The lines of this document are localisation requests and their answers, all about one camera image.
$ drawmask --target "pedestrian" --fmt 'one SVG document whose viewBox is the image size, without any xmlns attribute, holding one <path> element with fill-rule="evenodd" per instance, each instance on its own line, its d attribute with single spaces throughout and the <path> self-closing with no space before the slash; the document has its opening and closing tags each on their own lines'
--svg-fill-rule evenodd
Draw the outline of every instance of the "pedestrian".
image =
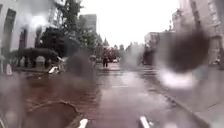
<svg viewBox="0 0 224 128">
<path fill-rule="evenodd" d="M 103 56 L 103 67 L 108 67 L 108 58 L 106 55 Z"/>
</svg>

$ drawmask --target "flooded street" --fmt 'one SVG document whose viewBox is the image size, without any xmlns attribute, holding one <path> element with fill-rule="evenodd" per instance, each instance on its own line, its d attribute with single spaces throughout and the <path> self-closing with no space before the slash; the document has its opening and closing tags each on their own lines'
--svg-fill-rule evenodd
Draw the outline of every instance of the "flooded street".
<svg viewBox="0 0 224 128">
<path fill-rule="evenodd" d="M 154 128 L 205 128 L 204 123 L 163 96 L 150 85 L 151 70 L 128 71 L 118 64 L 99 69 L 99 97 L 94 108 L 83 118 L 88 128 L 137 128 L 139 118 L 146 116 Z"/>
<path fill-rule="evenodd" d="M 139 128 L 141 116 L 152 128 L 208 128 L 161 92 L 150 67 L 96 68 L 95 84 L 66 74 L 21 82 L 22 89 L 1 97 L 2 108 L 14 112 L 20 119 L 14 125 L 22 121 L 23 128 L 77 128 L 84 118 L 87 128 Z"/>
</svg>

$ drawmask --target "tall building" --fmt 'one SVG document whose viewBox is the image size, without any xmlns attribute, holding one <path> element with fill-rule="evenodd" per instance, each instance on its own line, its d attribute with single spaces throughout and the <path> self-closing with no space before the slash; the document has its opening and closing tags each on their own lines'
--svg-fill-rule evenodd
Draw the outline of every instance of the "tall building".
<svg viewBox="0 0 224 128">
<path fill-rule="evenodd" d="M 64 4 L 65 0 L 55 0 Z M 0 51 L 6 55 L 12 50 L 34 47 L 40 27 L 58 25 L 57 11 L 52 11 L 48 0 L 1 0 L 0 1 Z"/>
<path fill-rule="evenodd" d="M 85 22 L 85 28 L 91 29 L 93 32 L 97 32 L 97 16 L 96 14 L 80 15 L 80 19 Z"/>
<path fill-rule="evenodd" d="M 180 9 L 173 14 L 176 32 L 187 28 L 200 28 L 211 39 L 209 61 L 214 61 L 223 48 L 223 0 L 179 0 Z"/>
<path fill-rule="evenodd" d="M 64 6 L 66 0 L 54 0 L 57 4 Z M 51 6 L 49 10 L 48 21 L 52 27 L 59 27 L 62 24 L 62 12 L 58 10 L 54 5 Z"/>
</svg>

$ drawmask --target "overcast sky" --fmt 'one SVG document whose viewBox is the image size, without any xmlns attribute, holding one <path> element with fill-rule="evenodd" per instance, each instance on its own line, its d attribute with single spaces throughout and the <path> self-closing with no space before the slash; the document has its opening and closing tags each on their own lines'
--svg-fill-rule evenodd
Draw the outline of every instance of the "overcast sky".
<svg viewBox="0 0 224 128">
<path fill-rule="evenodd" d="M 148 32 L 169 28 L 178 0 L 83 0 L 81 13 L 97 14 L 97 31 L 111 46 L 144 42 Z"/>
</svg>

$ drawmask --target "wet windshield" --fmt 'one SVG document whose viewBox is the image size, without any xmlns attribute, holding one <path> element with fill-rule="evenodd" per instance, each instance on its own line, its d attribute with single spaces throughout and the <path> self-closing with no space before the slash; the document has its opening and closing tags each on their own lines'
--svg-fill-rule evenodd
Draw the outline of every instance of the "wet windshield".
<svg viewBox="0 0 224 128">
<path fill-rule="evenodd" d="M 223 7 L 0 0 L 0 127 L 224 127 Z"/>
</svg>

